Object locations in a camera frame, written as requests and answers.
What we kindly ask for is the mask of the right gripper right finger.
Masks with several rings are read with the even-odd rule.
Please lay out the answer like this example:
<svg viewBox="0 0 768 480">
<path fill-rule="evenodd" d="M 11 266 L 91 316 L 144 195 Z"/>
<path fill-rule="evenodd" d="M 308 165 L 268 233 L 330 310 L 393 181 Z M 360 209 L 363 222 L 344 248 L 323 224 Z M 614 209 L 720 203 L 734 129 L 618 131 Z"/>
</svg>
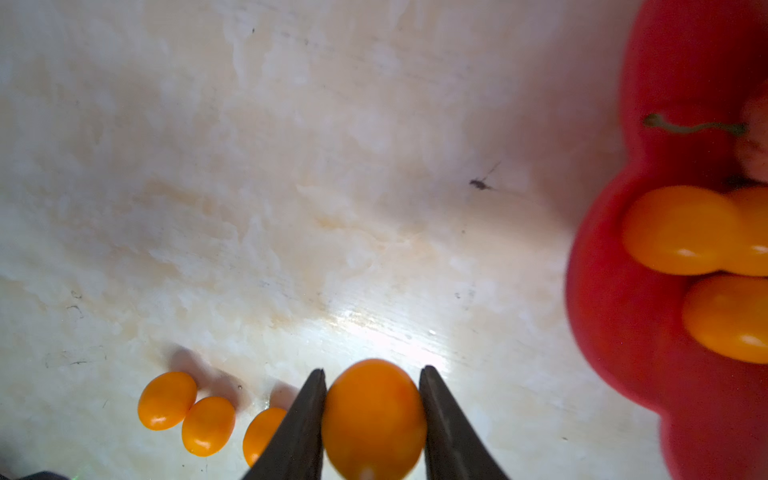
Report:
<svg viewBox="0 0 768 480">
<path fill-rule="evenodd" d="M 510 479 L 486 449 L 434 366 L 422 369 L 419 391 L 427 420 L 427 479 Z"/>
</svg>

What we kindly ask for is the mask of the pink fake peach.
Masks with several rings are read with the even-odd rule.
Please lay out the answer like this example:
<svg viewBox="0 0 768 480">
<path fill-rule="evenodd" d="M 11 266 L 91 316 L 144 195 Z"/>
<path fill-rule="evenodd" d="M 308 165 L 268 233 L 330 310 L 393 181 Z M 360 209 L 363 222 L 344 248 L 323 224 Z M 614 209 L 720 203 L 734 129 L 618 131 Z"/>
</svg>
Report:
<svg viewBox="0 0 768 480">
<path fill-rule="evenodd" d="M 661 113 L 652 113 L 642 120 L 647 128 L 657 128 L 679 135 L 705 130 L 719 130 L 735 136 L 735 156 L 745 176 L 767 183 L 767 82 L 759 85 L 741 109 L 737 123 L 705 122 L 679 125 L 668 121 Z"/>
</svg>

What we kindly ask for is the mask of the orange fake fruit top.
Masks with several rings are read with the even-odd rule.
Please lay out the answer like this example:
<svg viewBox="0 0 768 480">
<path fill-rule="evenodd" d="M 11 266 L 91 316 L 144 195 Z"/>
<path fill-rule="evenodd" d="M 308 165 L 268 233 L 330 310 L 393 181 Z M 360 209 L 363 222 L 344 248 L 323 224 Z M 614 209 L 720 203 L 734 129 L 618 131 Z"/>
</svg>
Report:
<svg viewBox="0 0 768 480">
<path fill-rule="evenodd" d="M 738 253 L 724 270 L 737 275 L 767 276 L 767 187 L 754 186 L 732 191 L 727 197 L 737 206 L 743 225 Z"/>
</svg>

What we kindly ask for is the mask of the orange fake fruit cluster bottom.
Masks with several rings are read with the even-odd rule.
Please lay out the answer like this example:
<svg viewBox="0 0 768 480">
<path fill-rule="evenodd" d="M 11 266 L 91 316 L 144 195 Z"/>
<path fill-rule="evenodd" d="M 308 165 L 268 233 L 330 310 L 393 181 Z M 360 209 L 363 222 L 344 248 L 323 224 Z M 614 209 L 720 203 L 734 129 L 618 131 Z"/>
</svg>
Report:
<svg viewBox="0 0 768 480">
<path fill-rule="evenodd" d="M 249 424 L 242 442 L 243 456 L 252 467 L 269 445 L 287 411 L 280 407 L 270 407 L 260 412 Z"/>
</svg>

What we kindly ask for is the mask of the orange fake fruit cluster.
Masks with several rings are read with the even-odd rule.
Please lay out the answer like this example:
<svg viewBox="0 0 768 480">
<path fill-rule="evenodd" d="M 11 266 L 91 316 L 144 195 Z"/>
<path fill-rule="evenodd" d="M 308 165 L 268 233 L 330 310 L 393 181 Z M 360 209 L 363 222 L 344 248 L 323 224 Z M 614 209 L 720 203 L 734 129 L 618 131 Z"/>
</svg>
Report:
<svg viewBox="0 0 768 480">
<path fill-rule="evenodd" d="M 425 446 L 423 402 L 397 365 L 367 359 L 328 390 L 321 423 L 328 459 L 345 479 L 403 479 Z"/>
<path fill-rule="evenodd" d="M 657 272 L 695 276 L 722 270 L 743 246 L 735 203 L 712 190 L 669 186 L 637 198 L 621 219 L 630 256 Z"/>
<path fill-rule="evenodd" d="M 269 445 L 287 411 L 280 407 L 270 407 L 260 412 L 249 424 L 242 442 L 243 456 L 252 467 Z"/>
</svg>

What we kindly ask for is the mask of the red flower-shaped fruit bowl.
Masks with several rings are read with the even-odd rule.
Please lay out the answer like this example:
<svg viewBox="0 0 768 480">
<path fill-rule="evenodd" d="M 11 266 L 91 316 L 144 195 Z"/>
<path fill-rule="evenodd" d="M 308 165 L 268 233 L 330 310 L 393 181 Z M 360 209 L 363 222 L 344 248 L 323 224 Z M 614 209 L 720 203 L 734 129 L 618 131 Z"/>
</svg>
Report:
<svg viewBox="0 0 768 480">
<path fill-rule="evenodd" d="M 659 415 L 675 479 L 766 477 L 767 369 L 717 355 L 689 336 L 680 318 L 689 279 L 632 259 L 621 217 L 659 187 L 740 186 L 728 134 L 676 136 L 643 120 L 659 113 L 679 124 L 735 123 L 766 77 L 765 2 L 645 2 L 621 75 L 628 161 L 593 203 L 570 255 L 566 304 L 579 348 L 608 384 Z"/>
</svg>

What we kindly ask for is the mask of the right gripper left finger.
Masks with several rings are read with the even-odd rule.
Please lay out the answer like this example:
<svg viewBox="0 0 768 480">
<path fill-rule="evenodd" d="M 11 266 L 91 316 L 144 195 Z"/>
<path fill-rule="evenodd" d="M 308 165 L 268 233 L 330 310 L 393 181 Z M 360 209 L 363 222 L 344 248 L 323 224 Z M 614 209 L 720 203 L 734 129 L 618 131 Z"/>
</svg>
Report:
<svg viewBox="0 0 768 480">
<path fill-rule="evenodd" d="M 317 480 L 322 477 L 324 449 L 321 419 L 327 395 L 326 376 L 313 370 L 263 454 L 243 480 Z"/>
</svg>

